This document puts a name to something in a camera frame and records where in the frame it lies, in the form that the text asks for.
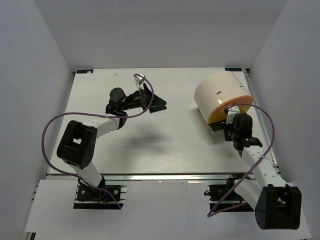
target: cylinder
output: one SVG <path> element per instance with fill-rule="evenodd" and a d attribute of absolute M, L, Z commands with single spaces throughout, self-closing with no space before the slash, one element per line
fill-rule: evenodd
<path fill-rule="evenodd" d="M 203 80 L 195 90 L 194 101 L 207 124 L 224 121 L 225 108 L 234 104 L 252 104 L 253 97 L 231 71 L 222 71 Z M 241 113 L 249 106 L 239 106 Z"/>

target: white tabletop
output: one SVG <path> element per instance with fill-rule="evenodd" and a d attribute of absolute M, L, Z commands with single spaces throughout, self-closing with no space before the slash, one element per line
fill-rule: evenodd
<path fill-rule="evenodd" d="M 93 163 L 102 174 L 168 174 L 168 173 L 243 173 L 249 168 L 233 148 L 225 142 L 223 132 L 211 133 L 197 111 L 194 93 L 198 84 L 224 68 L 131 68 L 94 69 L 93 73 L 75 75 L 66 112 L 105 113 L 109 93 L 122 88 L 126 95 L 137 90 L 135 73 L 143 73 L 154 92 L 167 102 L 167 110 L 149 112 L 128 119 L 120 130 L 101 136 L 96 141 Z M 243 72 L 234 72 L 248 88 Z M 128 115 L 142 109 L 128 110 Z M 253 118 L 253 136 L 266 148 L 256 112 Z M 73 169 L 57 157 L 56 151 L 69 121 L 83 122 L 89 116 L 68 115 L 62 127 L 51 158 L 61 170 Z M 57 173 L 50 169 L 50 174 Z"/>

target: cable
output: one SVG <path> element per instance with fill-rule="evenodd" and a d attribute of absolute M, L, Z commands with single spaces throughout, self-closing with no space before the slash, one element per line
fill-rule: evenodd
<path fill-rule="evenodd" d="M 238 203 L 238 205 L 239 205 L 239 204 L 242 204 L 242 203 L 243 203 L 243 201 L 244 201 L 244 198 L 243 198 L 243 197 L 241 197 L 241 201 Z"/>
<path fill-rule="evenodd" d="M 111 198 L 111 196 L 109 196 L 109 197 L 107 197 L 106 199 L 102 200 L 102 202 L 105 203 L 105 202 L 108 201 L 110 198 Z"/>
<path fill-rule="evenodd" d="M 150 100 L 150 103 L 148 104 L 148 106 L 140 113 L 136 114 L 136 115 L 132 115 L 132 116 L 107 116 L 109 119 L 131 119 L 131 118 L 135 118 L 135 117 L 138 117 L 142 114 L 144 114 L 146 111 L 148 111 L 148 109 L 151 107 L 151 104 L 154 100 L 154 96 L 155 96 L 155 92 L 154 92 L 154 88 L 152 87 L 151 83 L 146 79 L 145 76 L 142 76 L 140 74 L 134 74 L 133 75 L 134 77 L 136 76 L 139 76 L 141 78 L 143 78 L 143 80 L 145 80 L 148 85 L 150 86 L 151 88 L 151 100 Z M 121 206 L 120 204 L 118 203 L 118 201 L 115 199 L 115 197 L 111 194 L 111 192 L 109 192 L 108 190 L 104 189 L 104 188 L 99 188 L 99 187 L 95 187 L 95 186 L 92 186 L 91 184 L 87 183 L 82 177 L 80 177 L 79 175 L 77 174 L 74 174 L 74 173 L 71 173 L 71 172 L 67 172 L 67 171 L 63 171 L 63 170 L 60 170 L 59 168 L 55 167 L 51 162 L 50 160 L 48 159 L 47 157 L 47 154 L 46 154 L 46 150 L 45 150 L 45 136 L 46 136 L 46 132 L 47 132 L 47 129 L 49 127 L 49 125 L 56 119 L 62 117 L 62 116 L 66 116 L 66 115 L 84 115 L 84 116 L 92 116 L 92 117 L 98 117 L 98 118 L 106 118 L 105 115 L 99 115 L 99 114 L 93 114 L 93 113 L 85 113 L 85 112 L 65 112 L 65 113 L 61 113 L 61 114 L 58 114 L 57 116 L 54 116 L 52 119 L 50 119 L 50 121 L 48 121 L 48 123 L 45 125 L 44 129 L 43 129 L 43 132 L 42 132 L 42 136 L 41 136 L 41 150 L 42 150 L 42 155 L 43 155 L 43 158 L 44 160 L 46 161 L 46 163 L 54 170 L 56 170 L 57 172 L 59 173 L 62 173 L 64 175 L 70 175 L 70 176 L 74 176 L 80 180 L 82 180 L 88 187 L 92 188 L 92 189 L 96 189 L 98 191 L 103 191 L 107 194 L 110 195 L 110 197 L 115 201 L 115 203 L 117 204 L 117 206 L 119 207 L 119 209 L 121 209 Z"/>
<path fill-rule="evenodd" d="M 271 127 L 272 127 L 272 138 L 271 138 L 271 142 L 270 142 L 270 145 L 269 147 L 266 149 L 266 151 L 262 154 L 262 156 L 258 159 L 258 161 L 255 162 L 255 164 L 252 165 L 252 167 L 248 170 L 248 172 L 246 174 L 243 175 L 243 177 L 232 187 L 230 188 L 230 190 L 228 192 L 226 192 L 225 195 L 223 195 L 223 197 L 213 206 L 213 208 L 209 211 L 209 213 L 207 214 L 207 217 L 210 218 L 218 213 L 222 213 L 222 212 L 225 212 L 225 211 L 228 211 L 228 210 L 232 210 L 232 209 L 236 209 L 236 208 L 239 208 L 239 207 L 242 207 L 246 204 L 248 204 L 247 202 L 244 202 L 244 203 L 240 203 L 240 204 L 237 204 L 235 206 L 231 206 L 231 207 L 227 207 L 227 208 L 224 208 L 224 209 L 221 209 L 219 211 L 216 211 L 215 210 L 217 209 L 217 207 L 235 190 L 235 188 L 244 180 L 246 179 L 249 174 L 252 173 L 252 171 L 255 169 L 255 167 L 261 163 L 261 161 L 265 158 L 265 156 L 268 154 L 268 152 L 271 150 L 274 142 L 275 142 L 275 137 L 276 137 L 276 130 L 275 130 L 275 125 L 274 125 L 274 121 L 272 120 L 271 116 L 264 110 L 262 109 L 261 107 L 259 106 L 256 106 L 256 105 L 253 105 L 253 104 L 247 104 L 247 103 L 239 103 L 239 104 L 234 104 L 234 105 L 231 105 L 231 106 L 228 106 L 226 109 L 229 109 L 229 108 L 232 108 L 232 107 L 235 107 L 235 106 L 250 106 L 250 107 L 254 107 L 256 109 L 259 109 L 260 111 L 264 112 L 264 114 L 269 118 L 270 120 L 270 123 L 271 123 Z"/>
<path fill-rule="evenodd" d="M 210 189 L 208 189 L 207 191 L 205 191 L 203 194 L 204 194 L 204 195 L 210 194 Z"/>

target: robotic arm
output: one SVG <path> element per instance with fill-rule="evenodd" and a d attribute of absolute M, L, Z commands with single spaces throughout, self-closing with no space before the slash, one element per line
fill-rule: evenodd
<path fill-rule="evenodd" d="M 263 156 L 262 143 L 252 136 L 253 120 L 246 114 L 252 106 L 253 97 L 234 73 L 224 71 L 202 81 L 195 90 L 194 101 L 212 132 L 224 132 L 224 140 L 233 142 L 233 148 L 242 160 L 251 170 L 253 168 L 256 179 L 250 179 L 247 172 L 240 176 L 232 175 L 225 187 L 209 186 L 209 193 L 205 192 L 205 195 L 218 199 L 218 202 L 207 216 L 223 212 L 223 209 L 215 212 L 222 201 L 242 197 L 254 210 L 261 229 L 298 229 L 302 194 L 297 187 L 289 186 Z"/>
<path fill-rule="evenodd" d="M 128 96 L 119 87 L 111 90 L 109 104 L 105 109 L 106 118 L 96 117 L 85 122 L 70 121 L 57 148 L 57 156 L 72 167 L 85 182 L 96 188 L 104 189 L 106 187 L 104 177 L 97 171 L 92 162 L 96 139 L 111 131 L 121 129 L 128 117 L 125 110 L 140 107 L 145 110 L 151 102 L 152 92 L 143 83 L 143 78 L 140 76 L 135 77 L 138 90 Z M 153 95 L 149 112 L 155 113 L 165 110 L 167 109 L 166 104 L 166 101 Z M 120 118 L 107 117 L 107 114 Z M 101 200 L 104 197 L 104 192 L 86 186 L 80 181 L 79 183 L 85 186 L 87 192 L 95 200 Z"/>
<path fill-rule="evenodd" d="M 265 151 L 259 139 L 252 137 L 252 126 L 251 116 L 240 113 L 237 106 L 227 110 L 227 118 L 223 124 L 224 139 L 233 142 L 233 147 L 250 168 Z M 267 158 L 264 158 L 252 173 L 256 182 L 246 178 L 234 192 L 252 207 L 259 227 L 298 229 L 302 200 L 299 188 L 289 186 Z"/>

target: white enclosure wall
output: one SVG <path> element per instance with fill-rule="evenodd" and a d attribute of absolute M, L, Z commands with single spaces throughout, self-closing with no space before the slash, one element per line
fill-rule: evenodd
<path fill-rule="evenodd" d="M 257 103 L 276 126 L 273 149 L 280 170 L 301 189 L 315 240 L 320 239 L 319 42 L 320 2 L 289 0 L 251 69 Z"/>
<path fill-rule="evenodd" d="M 35 0 L 77 68 L 252 65 L 285 0 Z"/>
<path fill-rule="evenodd" d="M 48 168 L 42 130 L 64 110 L 73 78 L 32 0 L 1 1 L 0 72 L 0 238 L 18 240 Z M 48 132 L 49 154 L 58 130 Z"/>

